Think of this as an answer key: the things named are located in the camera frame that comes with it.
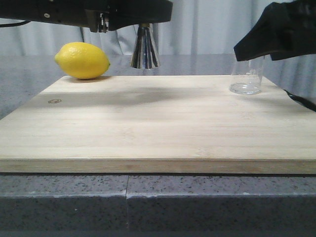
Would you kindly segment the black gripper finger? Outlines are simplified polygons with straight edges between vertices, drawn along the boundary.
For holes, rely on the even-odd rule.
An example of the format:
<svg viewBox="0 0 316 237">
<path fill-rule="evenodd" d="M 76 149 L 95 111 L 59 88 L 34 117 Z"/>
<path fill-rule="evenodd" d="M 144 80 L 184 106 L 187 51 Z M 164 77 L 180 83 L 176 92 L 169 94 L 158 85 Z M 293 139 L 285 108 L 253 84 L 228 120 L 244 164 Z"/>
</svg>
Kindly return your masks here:
<svg viewBox="0 0 316 237">
<path fill-rule="evenodd" d="M 109 7 L 109 31 L 137 24 L 169 22 L 172 15 L 172 2 L 168 0 L 112 0 Z"/>
<path fill-rule="evenodd" d="M 316 2 L 272 2 L 235 46 L 237 61 L 270 55 L 273 61 L 316 53 Z"/>
</svg>

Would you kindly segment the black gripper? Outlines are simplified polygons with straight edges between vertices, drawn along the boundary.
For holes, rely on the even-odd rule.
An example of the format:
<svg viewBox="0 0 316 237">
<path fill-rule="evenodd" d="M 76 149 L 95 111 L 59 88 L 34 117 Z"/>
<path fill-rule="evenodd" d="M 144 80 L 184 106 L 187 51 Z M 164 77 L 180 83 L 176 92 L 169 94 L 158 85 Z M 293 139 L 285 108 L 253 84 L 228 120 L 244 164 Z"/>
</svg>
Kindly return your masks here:
<svg viewBox="0 0 316 237">
<path fill-rule="evenodd" d="M 100 0 L 2 0 L 0 17 L 17 20 L 1 23 L 2 28 L 17 27 L 31 22 L 89 28 L 91 32 L 108 30 L 105 9 Z"/>
</svg>

